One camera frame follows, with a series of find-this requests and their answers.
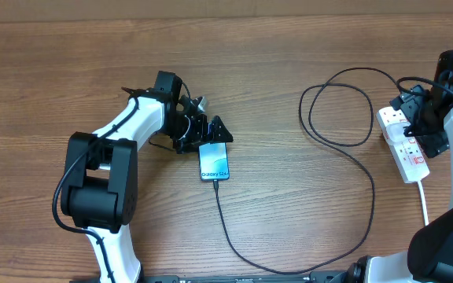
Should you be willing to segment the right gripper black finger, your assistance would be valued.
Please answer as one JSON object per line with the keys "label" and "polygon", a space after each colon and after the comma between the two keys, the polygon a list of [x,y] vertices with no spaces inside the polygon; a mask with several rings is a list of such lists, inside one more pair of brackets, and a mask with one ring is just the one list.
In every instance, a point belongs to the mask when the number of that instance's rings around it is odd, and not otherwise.
{"label": "right gripper black finger", "polygon": [[418,110],[417,97],[413,94],[402,93],[389,102],[394,110],[402,112],[416,112]]}
{"label": "right gripper black finger", "polygon": [[446,133],[417,136],[416,140],[428,158],[434,158],[449,149]]}

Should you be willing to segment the Samsung Galaxy smartphone blue screen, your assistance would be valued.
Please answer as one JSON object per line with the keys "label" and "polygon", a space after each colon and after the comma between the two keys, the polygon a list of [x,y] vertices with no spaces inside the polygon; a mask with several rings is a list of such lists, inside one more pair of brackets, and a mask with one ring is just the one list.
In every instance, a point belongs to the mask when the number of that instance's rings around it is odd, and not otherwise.
{"label": "Samsung Galaxy smartphone blue screen", "polygon": [[209,143],[199,147],[200,177],[202,181],[227,180],[230,169],[225,143]]}

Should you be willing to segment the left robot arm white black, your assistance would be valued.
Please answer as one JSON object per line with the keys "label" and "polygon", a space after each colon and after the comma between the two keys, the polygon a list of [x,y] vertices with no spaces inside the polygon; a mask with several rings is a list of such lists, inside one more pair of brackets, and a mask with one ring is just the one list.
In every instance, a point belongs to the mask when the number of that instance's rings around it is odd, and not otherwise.
{"label": "left robot arm white black", "polygon": [[139,149],[158,133],[178,154],[234,140],[218,116],[206,116],[206,98],[181,94],[185,87],[175,73],[160,71],[154,86],[126,90],[127,107],[114,120],[68,140],[52,215],[63,230],[87,236],[100,267],[97,282],[145,279],[129,227],[138,201]]}

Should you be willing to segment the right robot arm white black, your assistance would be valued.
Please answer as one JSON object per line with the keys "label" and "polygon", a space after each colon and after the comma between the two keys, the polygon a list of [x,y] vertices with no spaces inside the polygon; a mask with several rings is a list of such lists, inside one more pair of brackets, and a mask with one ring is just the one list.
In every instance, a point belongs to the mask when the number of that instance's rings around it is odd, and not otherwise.
{"label": "right robot arm white black", "polygon": [[453,50],[439,56],[433,79],[411,82],[377,112],[377,121],[406,183],[420,185],[429,174],[426,159],[450,154],[448,210],[426,220],[406,251],[364,256],[335,282],[453,282]]}

